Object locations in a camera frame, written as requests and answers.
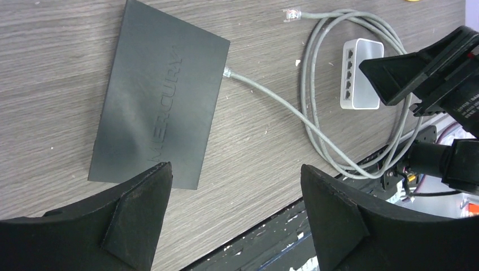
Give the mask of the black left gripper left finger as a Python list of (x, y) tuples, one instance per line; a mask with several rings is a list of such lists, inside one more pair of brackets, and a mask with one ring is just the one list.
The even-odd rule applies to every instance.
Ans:
[(41, 217), (1, 221), (2, 270), (150, 270), (172, 188), (162, 162)]

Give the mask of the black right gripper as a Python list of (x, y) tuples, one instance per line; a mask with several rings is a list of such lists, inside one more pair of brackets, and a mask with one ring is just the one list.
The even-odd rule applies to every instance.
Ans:
[(477, 137), (478, 57), (469, 56), (477, 46), (478, 32), (462, 25), (417, 52), (364, 60), (359, 68), (384, 105), (415, 93), (422, 101), (410, 107), (414, 116), (445, 112)]

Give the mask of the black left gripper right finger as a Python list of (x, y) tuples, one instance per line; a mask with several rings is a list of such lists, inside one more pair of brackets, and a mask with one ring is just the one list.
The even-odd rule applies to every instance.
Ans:
[(478, 269), (478, 217), (403, 208), (307, 164), (301, 188), (321, 270)]

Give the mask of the white network switch box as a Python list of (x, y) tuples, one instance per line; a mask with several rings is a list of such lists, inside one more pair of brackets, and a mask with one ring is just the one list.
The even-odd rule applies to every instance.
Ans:
[(377, 110), (380, 99), (359, 64), (384, 56), (384, 45), (365, 38), (344, 43), (341, 72), (340, 106), (344, 110)]

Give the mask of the black network switch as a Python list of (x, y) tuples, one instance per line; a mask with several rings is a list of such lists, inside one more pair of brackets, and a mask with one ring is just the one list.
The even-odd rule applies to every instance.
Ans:
[(161, 162), (195, 190), (230, 42), (127, 1), (88, 180), (122, 183)]

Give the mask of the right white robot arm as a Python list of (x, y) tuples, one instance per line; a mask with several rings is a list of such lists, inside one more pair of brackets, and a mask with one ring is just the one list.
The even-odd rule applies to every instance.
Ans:
[(415, 53), (365, 60), (360, 70), (383, 104), (415, 96), (415, 117), (451, 116), (472, 135), (449, 146), (414, 140), (402, 164), (438, 177), (452, 191), (478, 194), (478, 32), (465, 25)]

